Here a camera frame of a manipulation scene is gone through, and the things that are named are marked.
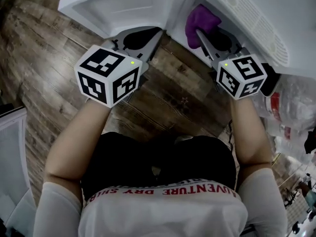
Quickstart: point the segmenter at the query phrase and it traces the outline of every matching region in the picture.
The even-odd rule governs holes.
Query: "forearm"
[[[111,109],[89,100],[51,147],[45,174],[80,181],[110,111]]]
[[[240,165],[270,163],[270,143],[250,98],[231,99],[236,156]]]

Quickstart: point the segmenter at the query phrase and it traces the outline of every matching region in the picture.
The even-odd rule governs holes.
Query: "shirt sleeve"
[[[254,227],[257,236],[286,235],[286,210],[271,169],[252,173],[242,183],[238,194],[248,210],[247,225]]]
[[[81,214],[79,199],[66,188],[46,182],[35,216],[33,237],[77,237]]]

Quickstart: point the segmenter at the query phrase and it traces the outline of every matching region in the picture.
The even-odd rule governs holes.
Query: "purple cloth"
[[[199,4],[187,19],[185,28],[186,36],[188,39],[189,47],[192,49],[201,46],[197,29],[202,29],[205,33],[209,34],[212,29],[216,28],[222,20],[209,11],[204,5]]]

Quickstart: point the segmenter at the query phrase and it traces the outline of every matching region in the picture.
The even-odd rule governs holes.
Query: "white marker cube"
[[[93,45],[75,65],[80,91],[113,107],[138,88],[142,64],[138,59]]]
[[[237,100],[258,93],[266,78],[259,59],[250,54],[219,62],[216,81]]]

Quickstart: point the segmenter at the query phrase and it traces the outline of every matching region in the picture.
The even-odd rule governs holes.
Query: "white t-shirt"
[[[34,237],[283,237],[286,211],[273,173],[250,175],[238,194],[225,185],[191,179],[167,186],[106,188],[83,210],[70,191],[44,183]]]

